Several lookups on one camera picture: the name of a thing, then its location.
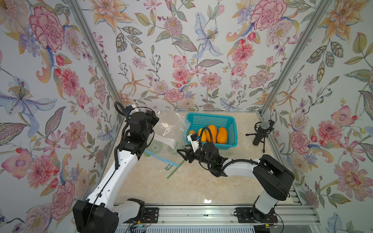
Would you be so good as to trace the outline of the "large orange mango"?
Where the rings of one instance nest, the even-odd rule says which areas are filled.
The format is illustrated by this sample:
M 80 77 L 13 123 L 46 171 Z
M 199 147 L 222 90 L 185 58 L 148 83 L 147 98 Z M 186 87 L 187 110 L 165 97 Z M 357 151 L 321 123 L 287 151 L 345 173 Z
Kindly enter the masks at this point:
M 217 136 L 217 128 L 215 125 L 209 125 L 208 126 L 208 130 L 206 130 L 206 136 L 207 136 L 207 142 L 213 142 L 213 143 L 217 143 L 216 142 L 216 136 Z

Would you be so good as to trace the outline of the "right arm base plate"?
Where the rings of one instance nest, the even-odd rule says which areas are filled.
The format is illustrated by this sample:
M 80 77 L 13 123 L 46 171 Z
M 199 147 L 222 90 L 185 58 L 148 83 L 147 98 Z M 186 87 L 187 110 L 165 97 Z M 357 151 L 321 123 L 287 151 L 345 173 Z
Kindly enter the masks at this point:
M 253 207 L 238 207 L 234 211 L 234 216 L 237 217 L 239 223 L 278 223 L 278 218 L 273 208 L 270 210 L 268 214 L 263 214 L 262 212 L 256 210 Z

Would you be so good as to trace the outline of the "small yellow mango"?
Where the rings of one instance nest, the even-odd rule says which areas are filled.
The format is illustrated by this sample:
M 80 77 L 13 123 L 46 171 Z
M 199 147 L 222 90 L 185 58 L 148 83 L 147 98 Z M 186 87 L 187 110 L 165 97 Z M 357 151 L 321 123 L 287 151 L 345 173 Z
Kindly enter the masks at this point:
M 198 136 L 200 137 L 201 142 L 207 142 L 206 130 L 199 129 Z

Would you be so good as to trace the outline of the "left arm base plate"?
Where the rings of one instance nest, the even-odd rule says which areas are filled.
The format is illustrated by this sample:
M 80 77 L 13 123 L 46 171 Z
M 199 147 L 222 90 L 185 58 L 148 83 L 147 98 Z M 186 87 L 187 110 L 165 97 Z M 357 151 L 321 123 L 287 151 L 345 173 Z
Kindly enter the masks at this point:
M 158 223 L 159 218 L 159 208 L 157 207 L 145 207 L 144 210 L 140 210 L 139 216 L 125 221 L 124 223 L 134 224 L 134 223 Z

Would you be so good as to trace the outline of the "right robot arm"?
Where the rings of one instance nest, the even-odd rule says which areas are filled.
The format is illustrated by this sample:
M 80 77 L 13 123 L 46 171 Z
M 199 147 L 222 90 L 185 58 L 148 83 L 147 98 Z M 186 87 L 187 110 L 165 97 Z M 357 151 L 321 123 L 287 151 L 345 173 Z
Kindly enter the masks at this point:
M 256 178 L 263 187 L 263 192 L 254 202 L 251 212 L 254 215 L 269 216 L 275 213 L 279 201 L 285 201 L 294 182 L 293 173 L 275 160 L 264 154 L 261 158 L 232 159 L 220 156 L 218 148 L 213 143 L 200 145 L 192 142 L 178 154 L 189 163 L 198 161 L 207 165 L 207 170 L 215 177 L 242 176 Z

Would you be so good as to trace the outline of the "clear zip-top bag blue zipper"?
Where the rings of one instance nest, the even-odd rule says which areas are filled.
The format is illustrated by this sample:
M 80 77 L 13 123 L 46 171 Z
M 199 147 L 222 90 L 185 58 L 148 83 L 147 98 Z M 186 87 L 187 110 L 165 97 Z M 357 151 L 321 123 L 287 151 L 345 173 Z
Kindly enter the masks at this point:
M 191 123 L 180 112 L 170 109 L 156 109 L 155 113 L 159 122 L 154 127 L 153 141 L 143 155 L 179 167 L 184 159 L 177 150 L 185 147 Z

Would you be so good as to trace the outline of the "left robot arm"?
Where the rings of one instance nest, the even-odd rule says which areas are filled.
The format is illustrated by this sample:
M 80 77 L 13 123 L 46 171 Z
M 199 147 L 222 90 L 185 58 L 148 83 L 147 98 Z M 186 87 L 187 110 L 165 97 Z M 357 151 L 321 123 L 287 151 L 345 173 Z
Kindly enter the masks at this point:
M 153 110 L 133 110 L 127 119 L 119 144 L 114 149 L 114 163 L 85 201 L 73 207 L 79 233 L 114 233 L 125 222 L 137 223 L 145 214 L 145 203 L 130 198 L 121 205 L 115 199 L 131 169 L 148 147 L 148 138 L 159 122 Z

